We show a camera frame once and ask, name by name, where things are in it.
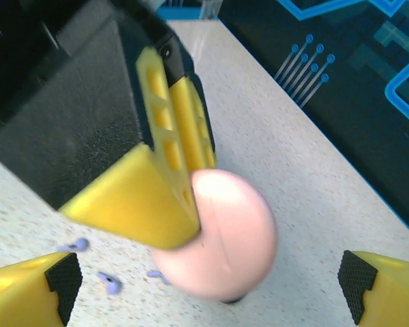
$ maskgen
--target blue circuit pattern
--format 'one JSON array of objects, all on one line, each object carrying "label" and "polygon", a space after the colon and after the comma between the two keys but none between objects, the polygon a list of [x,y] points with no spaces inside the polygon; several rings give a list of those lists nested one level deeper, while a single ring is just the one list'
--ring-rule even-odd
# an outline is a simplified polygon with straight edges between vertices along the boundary
[{"label": "blue circuit pattern", "polygon": [[[396,14],[405,4],[409,3],[409,0],[331,0],[319,5],[309,7],[307,9],[300,9],[295,5],[291,0],[278,0],[278,2],[285,7],[296,19],[306,20],[308,18],[317,17],[323,14],[333,12],[335,10],[343,9],[351,5],[356,5],[358,3],[370,3],[376,8],[378,8],[382,13],[386,14],[388,17],[392,17]],[[395,42],[398,46],[403,48],[406,52],[409,53],[409,36],[400,31],[395,27],[391,22],[386,21],[382,27],[375,33],[374,38],[380,42],[383,46],[388,46],[391,42]],[[382,65],[382,60],[376,60],[376,54],[369,50],[368,47],[363,44],[357,49],[355,54],[359,53],[365,58],[364,63],[368,64],[377,72],[380,72],[380,75],[388,82],[384,90],[384,94],[388,101],[393,104],[407,119],[409,119],[409,103],[406,102],[402,97],[397,94],[398,88],[400,89],[409,89],[409,62],[406,63],[406,66],[399,72],[394,71],[392,68],[388,67],[386,69],[375,69],[375,66]]]}]

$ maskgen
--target speckled white countertop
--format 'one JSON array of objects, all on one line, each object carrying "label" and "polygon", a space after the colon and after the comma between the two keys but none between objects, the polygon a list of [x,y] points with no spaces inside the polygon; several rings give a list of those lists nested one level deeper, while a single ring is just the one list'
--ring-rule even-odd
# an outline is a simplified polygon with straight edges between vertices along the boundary
[{"label": "speckled white countertop", "polygon": [[[235,306],[186,296],[157,279],[147,249],[52,212],[0,165],[0,266],[86,237],[84,283],[70,327],[350,327],[337,282],[346,249],[409,260],[409,230],[219,22],[173,22],[192,53],[219,166],[252,181],[280,229],[267,280]],[[125,284],[107,296],[98,270]]]}]

